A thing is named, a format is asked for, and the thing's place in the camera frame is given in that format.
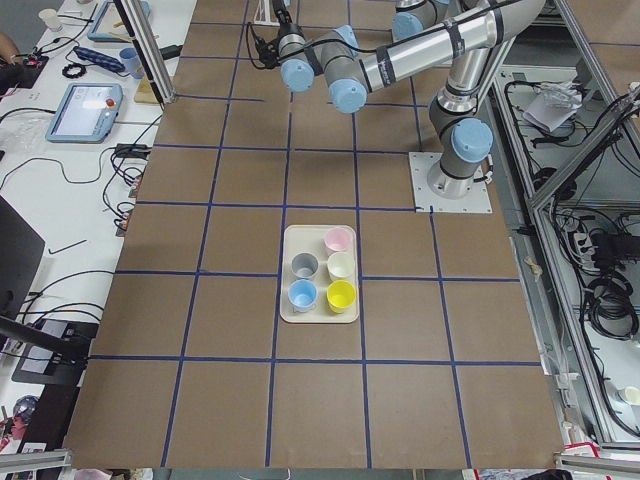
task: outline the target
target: yellow cup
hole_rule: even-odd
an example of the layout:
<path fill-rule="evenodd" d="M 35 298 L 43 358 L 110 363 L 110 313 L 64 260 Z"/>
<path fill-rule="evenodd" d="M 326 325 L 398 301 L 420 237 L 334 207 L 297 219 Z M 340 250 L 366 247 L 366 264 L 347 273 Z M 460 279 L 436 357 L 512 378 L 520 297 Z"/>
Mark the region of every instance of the yellow cup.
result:
<path fill-rule="evenodd" d="M 356 288 L 346 280 L 337 280 L 327 289 L 329 308 L 335 313 L 344 313 L 356 301 Z"/>

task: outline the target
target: cup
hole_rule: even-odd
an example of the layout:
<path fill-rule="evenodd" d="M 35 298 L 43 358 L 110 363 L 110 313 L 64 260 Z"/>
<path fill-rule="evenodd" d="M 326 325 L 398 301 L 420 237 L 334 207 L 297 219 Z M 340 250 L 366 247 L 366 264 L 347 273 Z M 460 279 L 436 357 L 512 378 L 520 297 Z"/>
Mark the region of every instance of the cup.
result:
<path fill-rule="evenodd" d="M 346 252 L 352 244 L 351 232 L 346 228 L 333 227 L 324 234 L 324 246 L 327 255 L 335 252 Z"/>
<path fill-rule="evenodd" d="M 288 296 L 295 312 L 308 312 L 316 306 L 318 289 L 312 281 L 300 279 L 291 284 Z"/>
<path fill-rule="evenodd" d="M 640 405 L 640 389 L 636 387 L 624 387 L 618 390 L 618 398 L 629 405 Z"/>
<path fill-rule="evenodd" d="M 311 279 L 318 271 L 318 259 L 311 253 L 299 253 L 291 260 L 291 271 L 298 278 Z"/>
<path fill-rule="evenodd" d="M 327 269 L 332 281 L 344 280 L 353 275 L 356 268 L 356 261 L 347 252 L 333 253 L 327 260 Z"/>
<path fill-rule="evenodd" d="M 337 280 L 329 285 L 327 300 L 333 312 L 344 313 L 356 301 L 356 287 L 346 280 Z"/>
<path fill-rule="evenodd" d="M 135 79 L 141 79 L 144 76 L 144 70 L 140 63 L 138 52 L 133 47 L 127 47 L 120 50 L 120 61 L 124 65 L 125 70 Z"/>
<path fill-rule="evenodd" d="M 38 13 L 38 17 L 40 20 L 44 22 L 49 30 L 52 32 L 59 32 L 62 30 L 62 23 L 58 18 L 58 12 L 56 12 L 53 8 L 45 8 L 44 10 L 40 10 Z"/>

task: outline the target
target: gray cup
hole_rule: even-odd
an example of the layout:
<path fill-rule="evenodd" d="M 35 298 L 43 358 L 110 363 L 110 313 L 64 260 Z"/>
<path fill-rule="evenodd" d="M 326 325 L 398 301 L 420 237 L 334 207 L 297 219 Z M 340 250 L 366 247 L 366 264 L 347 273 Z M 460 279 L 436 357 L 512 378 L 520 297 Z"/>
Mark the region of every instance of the gray cup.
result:
<path fill-rule="evenodd" d="M 318 272 L 318 259 L 311 253 L 299 253 L 291 260 L 291 271 L 298 278 L 312 279 Z"/>

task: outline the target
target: white tray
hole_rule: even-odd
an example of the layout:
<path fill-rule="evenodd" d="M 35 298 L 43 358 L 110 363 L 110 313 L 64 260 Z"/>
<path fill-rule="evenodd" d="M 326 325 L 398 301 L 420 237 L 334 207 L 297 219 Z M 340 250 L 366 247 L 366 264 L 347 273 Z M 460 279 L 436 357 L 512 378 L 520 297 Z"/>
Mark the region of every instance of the white tray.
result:
<path fill-rule="evenodd" d="M 341 227 L 351 233 L 352 245 L 347 250 L 355 260 L 356 268 L 351 277 L 345 278 L 356 288 L 356 301 L 344 313 L 334 313 L 327 301 L 327 288 L 331 284 L 324 246 L 324 234 L 334 227 Z M 318 259 L 318 273 L 313 283 L 318 289 L 318 300 L 313 310 L 296 312 L 289 302 L 289 286 L 297 280 L 291 271 L 291 260 L 302 252 L 312 253 Z M 282 255 L 282 280 L 280 284 L 280 316 L 289 323 L 351 323 L 360 316 L 360 290 L 358 288 L 358 254 L 356 232 L 347 225 L 291 225 L 284 232 L 284 252 Z"/>

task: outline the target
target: metal mounting plate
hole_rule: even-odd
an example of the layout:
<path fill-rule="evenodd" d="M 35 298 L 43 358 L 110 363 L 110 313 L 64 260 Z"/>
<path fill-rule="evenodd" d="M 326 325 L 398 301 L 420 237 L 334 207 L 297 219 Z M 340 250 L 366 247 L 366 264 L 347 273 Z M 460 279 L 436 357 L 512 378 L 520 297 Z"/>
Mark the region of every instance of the metal mounting plate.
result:
<path fill-rule="evenodd" d="M 411 182 L 413 183 L 413 200 L 416 212 L 429 213 L 493 213 L 491 201 L 484 182 L 474 183 L 467 195 L 458 200 L 442 198 L 434 193 L 427 185 L 427 174 L 431 166 L 440 160 L 439 152 L 410 152 Z M 478 167 L 475 178 L 484 174 Z"/>

